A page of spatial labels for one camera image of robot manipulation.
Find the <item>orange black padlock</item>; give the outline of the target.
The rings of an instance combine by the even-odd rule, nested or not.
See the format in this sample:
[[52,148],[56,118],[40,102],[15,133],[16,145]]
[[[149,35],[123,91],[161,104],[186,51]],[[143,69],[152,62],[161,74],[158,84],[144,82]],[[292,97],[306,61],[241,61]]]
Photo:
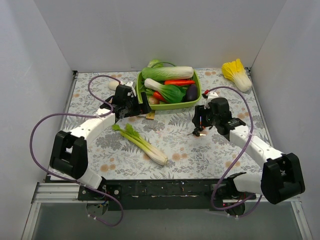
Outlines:
[[203,129],[202,116],[199,117],[199,127],[200,127],[201,129]]

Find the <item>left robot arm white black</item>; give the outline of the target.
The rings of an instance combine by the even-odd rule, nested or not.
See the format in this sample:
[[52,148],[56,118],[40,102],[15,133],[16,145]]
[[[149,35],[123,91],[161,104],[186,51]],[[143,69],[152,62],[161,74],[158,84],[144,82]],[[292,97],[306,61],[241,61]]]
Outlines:
[[136,93],[131,84],[119,84],[94,115],[69,132],[59,131],[54,139],[50,167],[90,187],[95,200],[103,199],[107,191],[103,178],[89,167],[88,145],[118,120],[151,112],[146,93]]

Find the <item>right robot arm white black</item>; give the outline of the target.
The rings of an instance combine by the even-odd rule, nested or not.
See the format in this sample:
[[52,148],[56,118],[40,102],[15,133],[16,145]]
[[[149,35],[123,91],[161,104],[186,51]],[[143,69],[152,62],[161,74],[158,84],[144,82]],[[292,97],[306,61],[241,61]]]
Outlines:
[[230,143],[244,150],[262,169],[260,175],[245,172],[226,178],[223,186],[216,186],[219,195],[237,199],[243,193],[263,195],[271,204],[278,204],[305,192],[299,158],[294,153],[283,153],[258,136],[239,118],[234,118],[226,98],[208,99],[205,105],[197,105],[192,123],[194,135],[203,128],[215,127]]

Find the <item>brass silver padlock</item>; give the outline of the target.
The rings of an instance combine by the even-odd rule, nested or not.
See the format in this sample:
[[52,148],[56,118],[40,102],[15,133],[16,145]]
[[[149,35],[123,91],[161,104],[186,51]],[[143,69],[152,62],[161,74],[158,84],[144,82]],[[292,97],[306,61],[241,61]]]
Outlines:
[[144,119],[147,119],[147,120],[154,120],[155,119],[155,112],[152,111],[152,112],[149,112],[145,115],[138,115],[137,116],[138,118],[144,118]]

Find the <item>beige mushroom toy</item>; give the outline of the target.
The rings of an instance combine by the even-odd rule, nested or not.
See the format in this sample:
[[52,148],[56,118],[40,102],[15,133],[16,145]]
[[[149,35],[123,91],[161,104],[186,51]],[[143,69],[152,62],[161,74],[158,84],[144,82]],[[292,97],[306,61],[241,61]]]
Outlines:
[[148,97],[148,102],[150,105],[158,105],[160,103],[160,101],[153,96]]

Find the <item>small red chili toy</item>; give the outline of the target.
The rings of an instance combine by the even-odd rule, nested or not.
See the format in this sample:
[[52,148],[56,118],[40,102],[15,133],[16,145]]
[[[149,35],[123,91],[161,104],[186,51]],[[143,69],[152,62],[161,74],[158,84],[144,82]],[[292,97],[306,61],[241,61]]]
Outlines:
[[156,98],[157,100],[161,101],[161,102],[166,103],[165,98],[158,91],[155,91],[153,93],[153,97]]

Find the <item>green plastic basket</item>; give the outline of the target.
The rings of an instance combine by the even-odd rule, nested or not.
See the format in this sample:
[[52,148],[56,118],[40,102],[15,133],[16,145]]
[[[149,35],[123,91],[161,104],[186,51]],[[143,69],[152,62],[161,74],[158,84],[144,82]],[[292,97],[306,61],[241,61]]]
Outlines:
[[[151,104],[149,103],[149,106],[152,110],[155,111],[164,111],[164,110],[176,110],[176,109],[183,109],[183,108],[190,108],[194,106],[197,102],[199,102],[202,98],[202,86],[199,80],[199,77],[197,75],[197,72],[194,70],[192,79],[195,81],[195,85],[197,87],[197,99],[194,101],[187,101],[187,102],[180,102],[180,103],[164,103],[164,104]],[[136,87],[135,92],[138,99],[138,102],[140,104],[143,103],[143,99],[141,96],[141,93],[146,90],[146,88],[143,85],[144,78],[142,76],[142,72],[140,71],[138,73],[138,76],[136,78]]]

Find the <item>bok choy toy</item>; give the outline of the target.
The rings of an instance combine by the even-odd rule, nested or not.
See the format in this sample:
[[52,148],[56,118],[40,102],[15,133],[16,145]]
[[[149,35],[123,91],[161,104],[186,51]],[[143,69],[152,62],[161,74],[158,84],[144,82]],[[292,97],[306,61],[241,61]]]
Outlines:
[[175,85],[164,85],[151,78],[144,80],[144,86],[148,89],[159,92],[169,104],[182,102],[186,95],[186,90]]

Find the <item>purple eggplant toy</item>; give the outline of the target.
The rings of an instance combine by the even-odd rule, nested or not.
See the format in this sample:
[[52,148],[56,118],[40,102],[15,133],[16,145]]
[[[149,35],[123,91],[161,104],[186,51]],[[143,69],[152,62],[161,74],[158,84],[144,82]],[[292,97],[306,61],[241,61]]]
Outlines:
[[192,102],[198,98],[198,88],[195,84],[190,85],[185,94],[185,101]]

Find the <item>white radish toy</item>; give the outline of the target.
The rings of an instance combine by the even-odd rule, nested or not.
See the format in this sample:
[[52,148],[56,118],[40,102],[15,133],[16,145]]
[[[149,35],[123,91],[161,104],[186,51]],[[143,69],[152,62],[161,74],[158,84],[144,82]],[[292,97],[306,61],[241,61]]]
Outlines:
[[112,90],[112,91],[115,91],[119,84],[120,84],[120,83],[119,83],[118,81],[115,81],[115,80],[114,80],[114,81],[110,81],[110,82],[108,83],[108,88],[109,88],[110,90]]

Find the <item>green napa cabbage toy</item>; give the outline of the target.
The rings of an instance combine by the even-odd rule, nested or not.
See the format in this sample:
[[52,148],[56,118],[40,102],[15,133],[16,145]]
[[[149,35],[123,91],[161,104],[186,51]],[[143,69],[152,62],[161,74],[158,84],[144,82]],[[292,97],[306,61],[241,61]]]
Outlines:
[[164,82],[167,80],[190,79],[194,75],[194,69],[190,66],[145,67],[142,69],[141,74],[144,79]]

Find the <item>floral patterned table mat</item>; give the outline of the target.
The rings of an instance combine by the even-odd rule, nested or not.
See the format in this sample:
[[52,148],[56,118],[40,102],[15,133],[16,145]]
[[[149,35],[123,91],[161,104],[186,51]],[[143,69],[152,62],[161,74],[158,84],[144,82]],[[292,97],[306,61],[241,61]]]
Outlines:
[[[218,86],[236,88],[224,78],[220,69],[197,69],[196,73],[201,83],[201,92]],[[138,74],[137,71],[78,73],[68,112],[91,115],[97,111],[101,102],[88,92],[88,82],[94,76],[109,75],[126,83],[136,81]],[[216,92],[220,97],[228,99],[232,116],[249,126],[249,112],[242,98],[230,89],[222,88]],[[242,95],[251,111],[253,134],[270,144],[255,91],[252,88]],[[188,135],[195,128],[192,123],[194,108],[155,111],[154,120],[128,117],[118,121],[122,129],[127,123],[131,124],[141,137],[167,155],[165,166],[155,163],[111,127],[105,129],[88,146],[88,166],[108,180],[219,179],[241,149],[219,135],[215,127],[205,129],[206,136]],[[240,172],[258,175],[262,173],[262,168],[244,153],[228,175]]]

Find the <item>light green leaf toy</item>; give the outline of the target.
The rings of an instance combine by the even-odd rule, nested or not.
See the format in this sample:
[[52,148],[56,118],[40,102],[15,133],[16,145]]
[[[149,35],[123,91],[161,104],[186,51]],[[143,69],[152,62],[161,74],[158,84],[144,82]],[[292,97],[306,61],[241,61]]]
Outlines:
[[147,65],[148,68],[161,68],[163,66],[163,62],[159,59],[152,59]]

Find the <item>celery stalk toy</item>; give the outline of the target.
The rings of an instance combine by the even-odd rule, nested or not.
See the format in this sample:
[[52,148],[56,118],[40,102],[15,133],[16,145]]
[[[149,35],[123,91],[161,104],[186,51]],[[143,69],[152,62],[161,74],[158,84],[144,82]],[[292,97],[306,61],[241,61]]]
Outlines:
[[112,126],[112,130],[120,132],[120,134],[139,147],[145,154],[149,156],[151,160],[160,166],[165,166],[168,162],[168,157],[155,146],[151,145],[147,140],[140,136],[140,134],[130,125],[126,124],[122,129],[118,124]]

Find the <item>yellow white cabbage toy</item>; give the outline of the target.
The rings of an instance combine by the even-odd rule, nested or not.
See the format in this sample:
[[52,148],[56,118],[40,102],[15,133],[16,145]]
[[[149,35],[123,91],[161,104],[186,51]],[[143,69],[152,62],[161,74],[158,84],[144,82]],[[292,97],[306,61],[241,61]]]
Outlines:
[[221,71],[223,76],[227,80],[233,82],[241,92],[247,92],[252,87],[252,82],[239,58],[224,63],[221,67]]

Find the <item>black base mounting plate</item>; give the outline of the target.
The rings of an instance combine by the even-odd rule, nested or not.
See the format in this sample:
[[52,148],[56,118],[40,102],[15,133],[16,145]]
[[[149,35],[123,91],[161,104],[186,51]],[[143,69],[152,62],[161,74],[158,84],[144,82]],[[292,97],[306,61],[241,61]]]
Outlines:
[[211,196],[218,179],[103,180],[99,192],[80,186],[79,201],[107,202],[110,211],[213,210]]

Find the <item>aluminium frame rail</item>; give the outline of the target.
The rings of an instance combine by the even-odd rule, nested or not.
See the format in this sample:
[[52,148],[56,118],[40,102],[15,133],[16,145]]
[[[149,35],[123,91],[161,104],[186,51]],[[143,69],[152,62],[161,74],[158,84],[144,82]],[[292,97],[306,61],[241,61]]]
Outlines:
[[[119,201],[128,199],[156,198],[209,198],[214,189],[215,179],[151,179],[151,180],[108,180],[105,193]],[[39,183],[33,201],[59,203],[70,201],[102,202],[106,198],[84,186],[69,182]]]

